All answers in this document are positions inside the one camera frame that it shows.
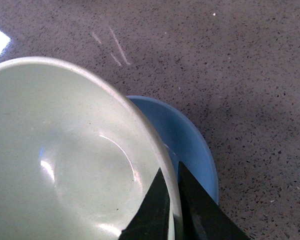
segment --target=gray granite surface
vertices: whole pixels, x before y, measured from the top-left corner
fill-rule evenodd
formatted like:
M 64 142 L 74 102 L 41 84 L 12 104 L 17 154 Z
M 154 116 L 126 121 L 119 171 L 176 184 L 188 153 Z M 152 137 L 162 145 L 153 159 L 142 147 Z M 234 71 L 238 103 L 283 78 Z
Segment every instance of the gray granite surface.
M 300 0 L 0 0 L 0 62 L 48 56 L 162 100 L 206 139 L 251 239 L 300 239 Z

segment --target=blue plate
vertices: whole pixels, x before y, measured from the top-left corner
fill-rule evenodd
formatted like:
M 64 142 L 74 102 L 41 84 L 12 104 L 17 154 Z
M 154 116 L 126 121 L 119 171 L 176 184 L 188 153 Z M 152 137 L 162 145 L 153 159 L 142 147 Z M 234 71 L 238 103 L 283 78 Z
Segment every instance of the blue plate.
M 127 96 L 159 133 L 178 177 L 178 162 L 190 170 L 218 204 L 218 177 L 209 147 L 195 125 L 174 107 L 146 96 Z

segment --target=black object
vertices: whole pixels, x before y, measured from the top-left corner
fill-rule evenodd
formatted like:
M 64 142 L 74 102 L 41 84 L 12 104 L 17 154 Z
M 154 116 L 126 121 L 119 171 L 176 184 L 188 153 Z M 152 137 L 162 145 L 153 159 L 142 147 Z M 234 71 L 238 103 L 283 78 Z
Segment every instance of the black object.
M 249 240 L 247 235 L 222 212 L 181 161 L 178 176 L 186 239 Z
M 169 216 L 169 193 L 159 168 L 138 212 L 122 231 L 119 240 L 166 240 Z

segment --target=scratch mark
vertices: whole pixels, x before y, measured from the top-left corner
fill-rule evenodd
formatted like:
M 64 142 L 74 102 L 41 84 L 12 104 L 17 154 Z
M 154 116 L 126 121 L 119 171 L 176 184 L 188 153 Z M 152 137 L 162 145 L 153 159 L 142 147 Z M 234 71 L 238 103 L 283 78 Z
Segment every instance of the scratch mark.
M 114 61 L 121 67 L 122 64 L 118 61 L 118 59 L 115 57 L 115 55 L 111 52 L 110 53 L 111 57 L 113 57 Z
M 100 45 L 102 45 L 100 38 L 95 34 L 94 31 L 91 32 L 91 35 L 94 38 L 94 40 L 96 40 Z
M 116 43 L 117 46 L 118 46 L 118 49 L 119 49 L 119 51 L 120 51 L 120 53 L 121 53 L 121 56 L 122 56 L 123 60 L 125 61 L 125 63 L 126 63 L 127 65 L 131 65 L 131 63 L 128 62 L 128 60 L 127 60 L 127 58 L 126 58 L 125 52 L 123 51 L 122 47 L 120 46 L 120 43 L 119 43 L 119 41 L 118 41 L 118 39 L 117 39 L 117 37 L 116 37 L 116 35 L 115 35 L 115 32 L 112 30 L 112 28 L 111 28 L 110 26 L 109 26 L 109 29 L 110 29 L 110 32 L 111 32 L 113 38 L 114 38 L 115 43 Z

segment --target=bowl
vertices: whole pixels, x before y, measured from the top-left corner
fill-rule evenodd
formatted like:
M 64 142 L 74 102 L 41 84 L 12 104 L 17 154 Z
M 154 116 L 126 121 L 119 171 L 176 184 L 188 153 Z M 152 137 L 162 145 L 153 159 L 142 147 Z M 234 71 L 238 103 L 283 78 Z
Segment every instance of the bowl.
M 218 176 L 210 149 L 195 125 L 180 111 L 146 96 L 127 96 L 148 118 L 160 135 L 178 177 L 178 163 L 193 174 L 218 204 Z
M 0 239 L 118 239 L 159 170 L 178 239 L 174 169 L 137 107 L 69 62 L 0 63 Z

